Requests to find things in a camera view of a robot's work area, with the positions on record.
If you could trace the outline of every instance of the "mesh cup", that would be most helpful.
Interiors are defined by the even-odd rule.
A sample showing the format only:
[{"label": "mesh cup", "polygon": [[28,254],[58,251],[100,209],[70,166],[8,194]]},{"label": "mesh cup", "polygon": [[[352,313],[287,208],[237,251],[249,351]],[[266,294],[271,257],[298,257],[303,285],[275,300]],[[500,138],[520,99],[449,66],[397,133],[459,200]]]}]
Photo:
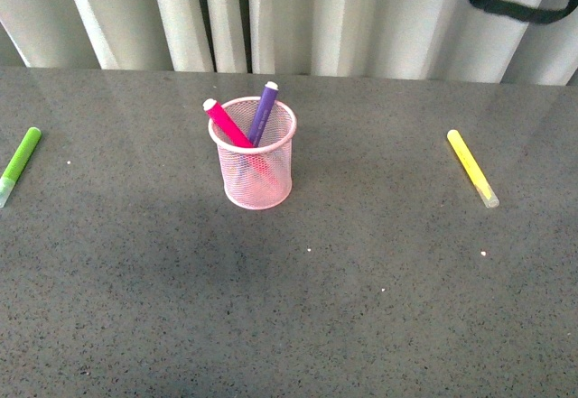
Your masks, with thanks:
[{"label": "mesh cup", "polygon": [[[242,97],[222,105],[237,126],[248,132],[261,97]],[[209,120],[209,134],[217,144],[220,169],[228,198],[242,208],[271,208],[289,196],[291,140],[297,120],[289,106],[275,101],[257,148],[236,147]]]}]

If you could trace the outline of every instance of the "white curtain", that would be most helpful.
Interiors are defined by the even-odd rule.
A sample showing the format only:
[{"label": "white curtain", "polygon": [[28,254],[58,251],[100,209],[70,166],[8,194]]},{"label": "white curtain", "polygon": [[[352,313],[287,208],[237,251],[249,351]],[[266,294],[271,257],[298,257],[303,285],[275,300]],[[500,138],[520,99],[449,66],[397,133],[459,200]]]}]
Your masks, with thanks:
[{"label": "white curtain", "polygon": [[578,11],[528,25],[468,0],[0,0],[0,22],[4,66],[578,84]]}]

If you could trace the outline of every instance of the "yellow marker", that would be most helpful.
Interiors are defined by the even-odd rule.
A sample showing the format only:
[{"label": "yellow marker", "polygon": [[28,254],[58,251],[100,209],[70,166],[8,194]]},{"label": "yellow marker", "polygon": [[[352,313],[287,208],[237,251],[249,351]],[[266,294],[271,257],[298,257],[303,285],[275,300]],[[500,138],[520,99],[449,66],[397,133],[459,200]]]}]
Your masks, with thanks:
[{"label": "yellow marker", "polygon": [[499,205],[499,200],[494,191],[491,189],[484,173],[481,171],[480,166],[476,163],[476,160],[470,153],[468,146],[461,138],[460,132],[457,130],[451,130],[448,132],[448,141],[453,147],[453,150],[460,158],[460,162],[465,168],[466,172],[470,176],[471,182],[476,187],[476,190],[484,201],[487,208],[494,208]]}]

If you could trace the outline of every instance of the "table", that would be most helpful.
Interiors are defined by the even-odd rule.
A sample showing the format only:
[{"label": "table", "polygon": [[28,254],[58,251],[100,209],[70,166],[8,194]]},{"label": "table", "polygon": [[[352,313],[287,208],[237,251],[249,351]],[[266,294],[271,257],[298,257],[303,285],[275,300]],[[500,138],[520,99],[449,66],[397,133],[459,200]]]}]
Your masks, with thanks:
[{"label": "table", "polygon": [[[298,118],[294,187],[255,212],[201,105],[267,80]],[[576,395],[577,107],[572,87],[1,68],[2,165],[43,138],[0,210],[0,394]]]}]

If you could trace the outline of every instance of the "black strap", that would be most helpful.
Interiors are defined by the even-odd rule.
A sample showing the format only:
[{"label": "black strap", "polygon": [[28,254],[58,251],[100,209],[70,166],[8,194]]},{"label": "black strap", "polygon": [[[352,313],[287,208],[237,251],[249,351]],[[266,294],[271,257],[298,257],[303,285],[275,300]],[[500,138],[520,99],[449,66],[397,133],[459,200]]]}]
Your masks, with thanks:
[{"label": "black strap", "polygon": [[506,0],[470,0],[470,4],[486,13],[501,14],[522,22],[547,24],[559,21],[574,11],[578,0],[569,0],[562,10],[546,10]]}]

